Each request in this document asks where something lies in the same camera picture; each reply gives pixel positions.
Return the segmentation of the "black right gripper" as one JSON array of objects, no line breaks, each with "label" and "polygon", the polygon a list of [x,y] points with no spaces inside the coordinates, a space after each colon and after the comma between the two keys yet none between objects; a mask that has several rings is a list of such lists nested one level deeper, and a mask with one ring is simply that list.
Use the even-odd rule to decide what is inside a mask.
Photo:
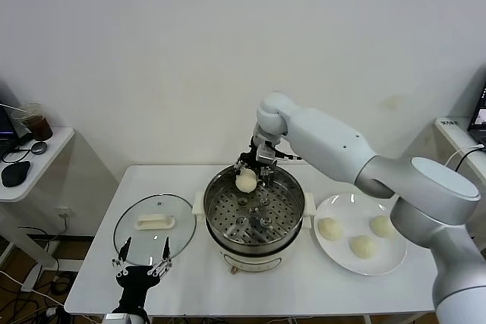
[{"label": "black right gripper", "polygon": [[260,169],[259,179],[262,184],[270,184],[273,178],[273,171],[270,166],[274,163],[274,151],[265,143],[256,144],[254,139],[249,143],[250,150],[243,152],[233,165],[236,175],[240,175],[245,168]]}]

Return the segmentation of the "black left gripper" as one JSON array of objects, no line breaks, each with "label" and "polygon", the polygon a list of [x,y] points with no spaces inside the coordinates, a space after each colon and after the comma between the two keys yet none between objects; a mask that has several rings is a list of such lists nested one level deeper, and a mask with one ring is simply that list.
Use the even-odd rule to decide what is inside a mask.
[{"label": "black left gripper", "polygon": [[162,259],[153,268],[151,266],[129,266],[127,268],[128,251],[131,245],[129,237],[120,248],[116,258],[112,259],[112,267],[116,272],[116,281],[122,288],[121,298],[114,313],[145,313],[147,292],[160,283],[172,268],[169,237],[166,238]]}]

